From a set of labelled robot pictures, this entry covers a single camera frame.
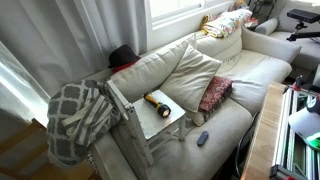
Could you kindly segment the floral folded quilt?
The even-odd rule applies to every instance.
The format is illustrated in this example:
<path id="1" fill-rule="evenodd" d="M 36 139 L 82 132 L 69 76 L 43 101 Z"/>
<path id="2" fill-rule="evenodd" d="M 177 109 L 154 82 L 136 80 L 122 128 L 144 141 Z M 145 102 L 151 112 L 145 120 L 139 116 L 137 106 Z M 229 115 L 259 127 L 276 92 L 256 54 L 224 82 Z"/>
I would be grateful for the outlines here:
<path id="1" fill-rule="evenodd" d="M 202 20 L 200 30 L 214 38 L 226 38 L 246 22 L 251 15 L 252 12 L 248 9 L 223 12 L 217 16 L 206 15 Z"/>

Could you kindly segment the black remote control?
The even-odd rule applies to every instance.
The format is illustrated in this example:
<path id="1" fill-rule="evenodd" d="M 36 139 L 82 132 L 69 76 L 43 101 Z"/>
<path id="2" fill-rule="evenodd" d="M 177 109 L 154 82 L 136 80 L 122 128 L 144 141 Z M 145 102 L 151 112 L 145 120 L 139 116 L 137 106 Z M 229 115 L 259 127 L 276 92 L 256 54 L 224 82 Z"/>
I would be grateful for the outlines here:
<path id="1" fill-rule="evenodd" d="M 200 135 L 200 137 L 197 140 L 197 145 L 198 146 L 202 146 L 205 141 L 207 140 L 207 138 L 209 137 L 209 133 L 207 131 L 203 131 L 202 134 Z"/>

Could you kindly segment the beige throw pillow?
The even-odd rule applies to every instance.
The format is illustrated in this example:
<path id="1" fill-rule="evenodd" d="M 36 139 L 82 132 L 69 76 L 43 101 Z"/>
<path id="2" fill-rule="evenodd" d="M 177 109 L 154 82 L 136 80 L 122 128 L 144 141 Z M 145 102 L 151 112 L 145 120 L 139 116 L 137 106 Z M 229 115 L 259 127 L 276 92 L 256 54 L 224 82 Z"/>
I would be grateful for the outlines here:
<path id="1" fill-rule="evenodd" d="M 160 90 L 181 107 L 197 112 L 202 96 L 220 66 L 220 60 L 189 45 Z"/>

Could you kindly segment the light wooden table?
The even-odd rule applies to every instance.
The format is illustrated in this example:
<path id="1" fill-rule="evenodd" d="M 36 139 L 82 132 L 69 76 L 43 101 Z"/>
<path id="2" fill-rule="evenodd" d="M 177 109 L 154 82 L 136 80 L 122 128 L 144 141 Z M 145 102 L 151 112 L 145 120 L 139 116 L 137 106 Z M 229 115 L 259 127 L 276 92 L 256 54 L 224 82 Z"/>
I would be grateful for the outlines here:
<path id="1" fill-rule="evenodd" d="M 275 82 L 268 87 L 240 180 L 269 180 L 284 88 Z"/>

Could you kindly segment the red patterned cushion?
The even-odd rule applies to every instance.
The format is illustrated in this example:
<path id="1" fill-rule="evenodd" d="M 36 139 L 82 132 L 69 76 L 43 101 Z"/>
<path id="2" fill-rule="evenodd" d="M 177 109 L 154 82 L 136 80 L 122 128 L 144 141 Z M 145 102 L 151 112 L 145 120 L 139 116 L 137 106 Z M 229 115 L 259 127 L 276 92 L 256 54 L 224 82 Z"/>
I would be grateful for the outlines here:
<path id="1" fill-rule="evenodd" d="M 224 77 L 214 76 L 205 90 L 199 104 L 201 112 L 213 112 L 226 97 L 232 94 L 233 81 Z"/>

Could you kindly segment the white curtain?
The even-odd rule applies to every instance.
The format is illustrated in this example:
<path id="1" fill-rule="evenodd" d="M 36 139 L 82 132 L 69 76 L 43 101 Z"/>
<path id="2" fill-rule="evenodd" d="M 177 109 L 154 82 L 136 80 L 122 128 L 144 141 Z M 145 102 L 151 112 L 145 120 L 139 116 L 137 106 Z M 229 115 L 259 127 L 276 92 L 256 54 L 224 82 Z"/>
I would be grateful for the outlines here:
<path id="1" fill-rule="evenodd" d="M 66 83 L 147 50 L 145 0 L 0 0 L 1 118 L 45 122 Z"/>

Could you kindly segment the yellow black torch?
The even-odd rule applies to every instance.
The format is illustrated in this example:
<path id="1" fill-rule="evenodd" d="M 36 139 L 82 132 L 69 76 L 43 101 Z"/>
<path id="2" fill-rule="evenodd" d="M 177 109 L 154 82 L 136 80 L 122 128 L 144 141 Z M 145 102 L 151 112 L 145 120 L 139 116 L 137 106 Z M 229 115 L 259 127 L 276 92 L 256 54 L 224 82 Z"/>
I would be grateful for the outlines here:
<path id="1" fill-rule="evenodd" d="M 170 107 L 162 102 L 157 101 L 150 93 L 145 93 L 143 98 L 156 109 L 160 117 L 167 118 L 170 115 Z"/>

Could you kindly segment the small white wooden chair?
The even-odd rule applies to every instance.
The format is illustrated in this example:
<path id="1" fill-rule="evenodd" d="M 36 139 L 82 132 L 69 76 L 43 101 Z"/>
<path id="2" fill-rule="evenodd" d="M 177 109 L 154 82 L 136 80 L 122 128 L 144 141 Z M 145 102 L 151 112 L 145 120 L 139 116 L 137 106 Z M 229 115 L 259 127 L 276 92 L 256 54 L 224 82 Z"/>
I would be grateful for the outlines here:
<path id="1" fill-rule="evenodd" d="M 179 140 L 185 138 L 186 112 L 162 91 L 156 90 L 150 94 L 170 107 L 171 113 L 167 118 L 160 117 L 143 97 L 134 103 L 129 102 L 112 80 L 108 80 L 106 86 L 124 118 L 134 147 L 143 151 L 149 165 L 154 164 L 152 153 L 173 135 L 177 135 Z"/>

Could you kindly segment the beige fabric sofa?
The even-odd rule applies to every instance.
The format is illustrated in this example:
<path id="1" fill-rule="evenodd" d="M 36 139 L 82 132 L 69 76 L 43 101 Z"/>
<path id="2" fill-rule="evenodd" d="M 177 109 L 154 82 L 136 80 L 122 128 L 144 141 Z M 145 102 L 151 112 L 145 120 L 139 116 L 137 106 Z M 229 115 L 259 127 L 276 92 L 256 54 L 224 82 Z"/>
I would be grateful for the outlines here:
<path id="1" fill-rule="evenodd" d="M 263 104 L 269 84 L 282 82 L 292 71 L 300 47 L 244 27 L 218 39 L 196 34 L 201 53 L 220 60 L 220 77 L 233 81 L 232 94 L 198 127 L 187 123 L 183 141 L 173 136 L 154 152 L 150 166 L 133 148 L 128 129 L 116 125 L 93 145 L 93 158 L 103 180 L 210 180 L 223 166 Z M 203 131 L 209 137 L 202 146 Z"/>

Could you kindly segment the grey white patterned blanket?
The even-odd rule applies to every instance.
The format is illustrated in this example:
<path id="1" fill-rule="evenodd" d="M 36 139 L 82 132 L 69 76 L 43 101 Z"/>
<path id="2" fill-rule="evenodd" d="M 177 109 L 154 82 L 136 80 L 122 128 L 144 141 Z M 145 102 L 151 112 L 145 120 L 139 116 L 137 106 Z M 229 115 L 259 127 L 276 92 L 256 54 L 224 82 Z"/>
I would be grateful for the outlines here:
<path id="1" fill-rule="evenodd" d="M 120 112 L 104 83 L 81 80 L 66 84 L 49 101 L 48 157 L 63 168 L 81 163 L 89 147 L 115 126 Z"/>

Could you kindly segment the black hat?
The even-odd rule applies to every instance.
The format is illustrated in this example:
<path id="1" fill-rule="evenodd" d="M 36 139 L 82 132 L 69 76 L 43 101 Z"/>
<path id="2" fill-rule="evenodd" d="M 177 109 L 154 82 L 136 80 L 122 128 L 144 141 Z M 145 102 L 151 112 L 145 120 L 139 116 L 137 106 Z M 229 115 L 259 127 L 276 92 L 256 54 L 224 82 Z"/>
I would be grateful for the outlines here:
<path id="1" fill-rule="evenodd" d="M 136 62 L 140 59 L 133 50 L 127 45 L 121 45 L 109 56 L 109 68 L 116 68 L 122 65 Z"/>

